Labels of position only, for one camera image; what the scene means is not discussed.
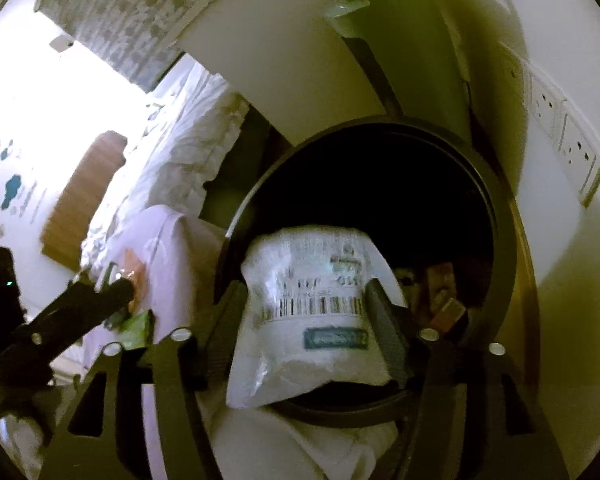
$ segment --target laundry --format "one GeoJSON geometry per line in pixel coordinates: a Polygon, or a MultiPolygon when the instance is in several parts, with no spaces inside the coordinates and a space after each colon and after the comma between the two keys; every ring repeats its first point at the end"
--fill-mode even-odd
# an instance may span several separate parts
{"type": "Polygon", "coordinates": [[[389,374],[365,314],[373,278],[396,304],[402,293],[372,241],[353,229],[307,226],[251,245],[249,287],[227,404],[254,408],[330,381],[381,385],[389,374]]]}
{"type": "MultiPolygon", "coordinates": [[[[149,309],[155,314],[155,329],[148,341],[157,343],[176,328],[195,326],[196,320],[205,321],[212,304],[214,268],[223,236],[222,230],[197,218],[165,206],[153,206],[139,214],[119,237],[109,241],[106,264],[123,262],[125,253],[132,249],[135,257],[144,262],[148,291],[160,290],[160,294],[145,294],[138,305],[140,316],[149,309]]],[[[122,273],[113,267],[111,280],[115,280],[117,272],[122,273]]],[[[383,281],[386,275],[392,278],[390,274],[387,266],[383,281]]],[[[394,288],[387,288],[392,290],[392,298],[400,295],[397,283],[394,288]]],[[[138,315],[123,326],[135,324],[133,319],[142,329],[135,330],[136,334],[144,334],[144,321],[138,315]]],[[[93,365],[108,343],[124,344],[125,337],[102,326],[92,330],[84,337],[84,365],[93,365]]],[[[138,339],[141,344],[143,336],[135,338],[138,339]]],[[[153,389],[144,387],[142,402],[146,446],[152,478],[166,480],[153,389]]],[[[268,407],[234,409],[226,405],[226,383],[210,386],[196,397],[226,480],[323,480],[325,475],[333,480],[365,480],[397,436],[393,422],[354,430],[322,428],[290,420],[268,407]],[[246,460],[248,456],[260,456],[262,460],[246,460]]]]}

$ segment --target barcode label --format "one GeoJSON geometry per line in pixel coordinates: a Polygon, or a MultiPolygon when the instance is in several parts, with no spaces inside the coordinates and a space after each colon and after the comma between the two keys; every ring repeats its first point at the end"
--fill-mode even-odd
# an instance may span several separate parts
{"type": "Polygon", "coordinates": [[[346,314],[362,317],[362,298],[354,296],[311,296],[281,298],[275,308],[267,306],[262,311],[264,321],[300,316],[327,316],[346,314]]]}
{"type": "Polygon", "coordinates": [[[305,350],[357,348],[366,350],[369,334],[362,328],[351,326],[319,326],[304,331],[305,350]]]}

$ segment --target white fabric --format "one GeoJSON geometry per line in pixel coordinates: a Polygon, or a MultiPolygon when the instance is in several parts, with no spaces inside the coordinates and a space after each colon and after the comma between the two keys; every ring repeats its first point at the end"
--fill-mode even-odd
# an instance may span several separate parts
{"type": "MultiPolygon", "coordinates": [[[[124,232],[109,239],[103,252],[105,269],[110,262],[122,266],[126,249],[132,249],[145,265],[146,291],[137,309],[154,313],[154,343],[175,328],[209,315],[223,241],[221,228],[163,205],[145,209],[124,232]]],[[[118,338],[117,332],[102,325],[86,334],[82,338],[84,367],[91,368],[100,350],[118,338]]]]}
{"type": "Polygon", "coordinates": [[[364,290],[379,278],[392,303],[404,306],[404,297],[366,234],[329,226],[282,229],[254,240],[241,268],[249,295],[229,406],[256,408],[330,381],[379,386],[389,380],[364,290]]]}
{"type": "Polygon", "coordinates": [[[0,419],[0,444],[27,480],[37,480],[40,475],[43,441],[42,430],[32,418],[18,420],[7,415],[0,419]]]}
{"type": "Polygon", "coordinates": [[[85,241],[80,266],[92,278],[102,270],[107,240],[141,211],[156,204],[197,217],[224,156],[234,145],[248,103],[220,75],[200,63],[174,78],[165,104],[149,120],[145,136],[128,148],[85,241]]]}
{"type": "MultiPolygon", "coordinates": [[[[395,424],[352,430],[287,420],[270,408],[235,410],[226,386],[197,394],[200,413],[224,480],[366,480],[398,435],[395,424]]],[[[153,385],[142,390],[144,430],[154,480],[166,480],[153,385]]]]}

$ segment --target white wall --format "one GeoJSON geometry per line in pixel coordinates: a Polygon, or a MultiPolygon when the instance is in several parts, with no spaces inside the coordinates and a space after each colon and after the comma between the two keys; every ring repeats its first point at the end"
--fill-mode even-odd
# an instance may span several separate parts
{"type": "Polygon", "coordinates": [[[13,251],[21,300],[32,312],[74,274],[40,254],[58,194],[95,136],[139,137],[146,119],[144,93],[97,56],[80,44],[61,55],[48,46],[60,30],[33,13],[34,1],[9,0],[0,12],[0,153],[8,149],[0,158],[0,206],[5,183],[22,178],[18,196],[0,207],[0,245],[13,251]]]}
{"type": "Polygon", "coordinates": [[[600,188],[582,208],[538,124],[497,82],[494,48],[503,40],[540,67],[600,134],[600,9],[594,0],[442,2],[525,225],[541,309],[541,402],[575,477],[600,448],[600,188]]]}
{"type": "Polygon", "coordinates": [[[384,113],[322,16],[330,1],[200,0],[164,41],[180,36],[180,48],[298,144],[330,126],[384,113]]]}

